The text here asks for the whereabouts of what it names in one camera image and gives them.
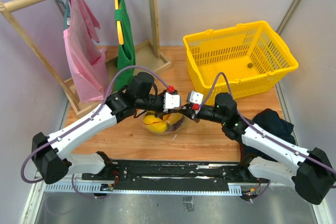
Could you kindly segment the dark red grapes bunch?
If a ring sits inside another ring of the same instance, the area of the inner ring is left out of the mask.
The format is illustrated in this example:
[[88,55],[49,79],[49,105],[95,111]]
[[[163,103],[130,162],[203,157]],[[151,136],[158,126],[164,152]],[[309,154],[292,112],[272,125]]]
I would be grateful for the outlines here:
[[176,121],[175,123],[168,126],[167,130],[169,132],[175,132],[178,129],[182,128],[184,125],[185,119],[181,118],[180,120]]

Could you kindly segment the yellow mango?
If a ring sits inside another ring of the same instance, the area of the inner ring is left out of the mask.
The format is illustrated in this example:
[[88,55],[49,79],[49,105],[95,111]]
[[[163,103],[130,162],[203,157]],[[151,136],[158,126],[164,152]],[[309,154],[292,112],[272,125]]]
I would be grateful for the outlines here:
[[146,115],[142,121],[144,127],[153,133],[161,134],[167,130],[167,123],[155,115]]

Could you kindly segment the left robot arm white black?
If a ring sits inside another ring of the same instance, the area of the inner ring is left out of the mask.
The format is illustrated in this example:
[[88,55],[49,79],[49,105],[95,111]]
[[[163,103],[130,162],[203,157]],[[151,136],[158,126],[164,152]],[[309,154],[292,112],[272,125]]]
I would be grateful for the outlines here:
[[47,136],[36,134],[32,143],[32,161],[43,181],[53,184],[73,174],[92,174],[102,180],[108,179],[113,163],[104,152],[82,155],[73,154],[73,150],[102,130],[134,116],[137,110],[161,113],[181,107],[181,97],[173,87],[155,94],[150,93],[152,89],[157,89],[154,77],[139,72],[129,85],[110,94],[105,102],[75,123]]

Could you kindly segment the clear zip top bag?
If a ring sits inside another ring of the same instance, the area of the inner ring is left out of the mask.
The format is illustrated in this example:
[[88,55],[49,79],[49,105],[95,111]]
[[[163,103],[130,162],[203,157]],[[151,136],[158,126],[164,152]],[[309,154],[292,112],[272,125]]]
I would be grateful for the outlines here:
[[142,111],[137,118],[142,126],[156,135],[167,135],[186,127],[188,118],[180,113]]

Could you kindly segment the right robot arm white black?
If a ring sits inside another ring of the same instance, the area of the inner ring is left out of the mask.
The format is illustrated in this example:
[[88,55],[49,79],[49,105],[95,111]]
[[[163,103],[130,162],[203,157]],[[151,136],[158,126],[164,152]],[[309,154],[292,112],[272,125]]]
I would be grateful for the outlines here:
[[237,110],[237,103],[229,93],[220,93],[215,104],[187,103],[180,112],[193,121],[207,120],[221,124],[231,140],[253,147],[272,158],[248,155],[238,168],[244,182],[264,178],[293,188],[307,202],[319,205],[335,184],[335,169],[327,154],[319,149],[290,144],[247,120]]

